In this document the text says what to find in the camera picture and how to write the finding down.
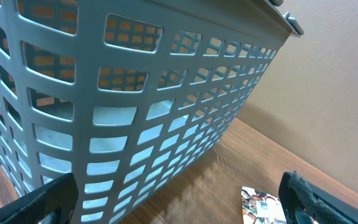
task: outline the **wall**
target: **wall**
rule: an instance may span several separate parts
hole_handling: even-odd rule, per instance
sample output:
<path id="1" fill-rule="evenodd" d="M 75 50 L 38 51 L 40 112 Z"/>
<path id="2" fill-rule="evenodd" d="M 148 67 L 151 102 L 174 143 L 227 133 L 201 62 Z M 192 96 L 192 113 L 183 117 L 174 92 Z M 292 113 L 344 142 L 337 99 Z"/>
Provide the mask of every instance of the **wall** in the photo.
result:
<path id="1" fill-rule="evenodd" d="M 280 49 L 238 117 L 358 192 L 358 1 L 278 9 L 305 35 Z"/>

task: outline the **plastic basket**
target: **plastic basket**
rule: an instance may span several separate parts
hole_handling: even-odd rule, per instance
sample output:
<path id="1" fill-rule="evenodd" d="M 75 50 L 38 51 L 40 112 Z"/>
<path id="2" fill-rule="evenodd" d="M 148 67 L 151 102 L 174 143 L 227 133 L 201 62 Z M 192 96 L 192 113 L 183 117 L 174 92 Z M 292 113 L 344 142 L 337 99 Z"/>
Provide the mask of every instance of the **plastic basket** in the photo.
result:
<path id="1" fill-rule="evenodd" d="M 3 1 L 2 169 L 19 196 L 72 172 L 72 222 L 117 222 L 219 141 L 291 33 L 265 1 Z"/>

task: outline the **wooden surface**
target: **wooden surface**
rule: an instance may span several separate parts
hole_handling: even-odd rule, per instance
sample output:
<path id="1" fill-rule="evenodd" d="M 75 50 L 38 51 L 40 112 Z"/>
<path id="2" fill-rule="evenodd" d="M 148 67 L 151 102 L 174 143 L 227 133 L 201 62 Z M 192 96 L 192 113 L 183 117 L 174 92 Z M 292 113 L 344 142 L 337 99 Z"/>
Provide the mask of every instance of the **wooden surface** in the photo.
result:
<path id="1" fill-rule="evenodd" d="M 277 195 L 285 171 L 358 208 L 358 194 L 235 119 L 219 144 L 121 223 L 242 223 L 241 186 Z M 16 196 L 0 169 L 0 206 Z"/>

